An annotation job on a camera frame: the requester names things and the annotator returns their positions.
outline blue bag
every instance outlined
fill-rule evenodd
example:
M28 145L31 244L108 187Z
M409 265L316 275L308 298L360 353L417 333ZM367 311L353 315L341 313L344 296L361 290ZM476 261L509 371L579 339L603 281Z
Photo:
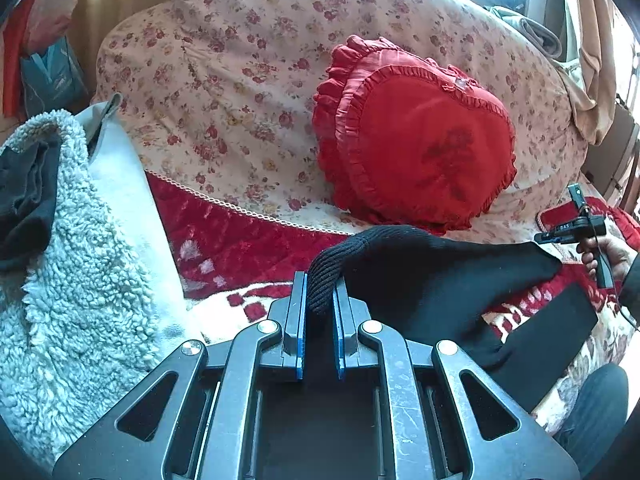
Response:
M20 71L27 117L65 108L86 95L82 70L64 36L44 55L21 58Z

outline metal pivot bolt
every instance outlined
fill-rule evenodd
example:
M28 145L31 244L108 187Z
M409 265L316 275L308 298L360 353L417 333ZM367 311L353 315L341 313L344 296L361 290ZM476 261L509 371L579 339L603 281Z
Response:
M382 323L375 319L367 319L362 324L362 329L369 334L377 334L382 331Z
M458 345L448 339L443 339L438 343L438 350L444 355L454 355L458 351Z
M271 319L265 319L258 323L258 330L263 334L273 334L278 329L278 324Z
M202 343L191 339L182 343L180 351L185 355L198 355L202 351Z

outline red pillow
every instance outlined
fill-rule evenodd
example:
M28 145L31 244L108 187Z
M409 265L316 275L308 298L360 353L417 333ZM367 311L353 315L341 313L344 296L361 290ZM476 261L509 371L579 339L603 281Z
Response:
M504 105L454 66L350 36L314 96L334 203L372 223L471 227L514 179Z

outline curtain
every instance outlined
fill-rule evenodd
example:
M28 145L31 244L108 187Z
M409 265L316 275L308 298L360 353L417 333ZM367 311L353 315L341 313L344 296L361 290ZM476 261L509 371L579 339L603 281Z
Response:
M578 131L598 145L616 109L613 2L565 0L565 6L567 61L552 63L566 86Z

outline floral sheet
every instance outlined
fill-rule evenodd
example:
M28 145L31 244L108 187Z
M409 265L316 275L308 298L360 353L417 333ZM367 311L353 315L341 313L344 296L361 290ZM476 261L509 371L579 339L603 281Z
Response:
M367 226L331 205L310 125L331 49L351 34L385 36L454 64L505 103L516 127L516 179L471 230L447 236L530 240L536 213L558 203L587 145L548 61L468 0L172 0L108 35L95 99L124 94L120 116L143 164L182 189L255 218L351 234ZM225 308L216 316L231 312ZM497 322L526 319L519 306L504 308ZM594 344L536 410L548 431L558 429L589 372L622 358L618 342L628 329L608 305L599 316ZM248 322L241 316L225 336Z

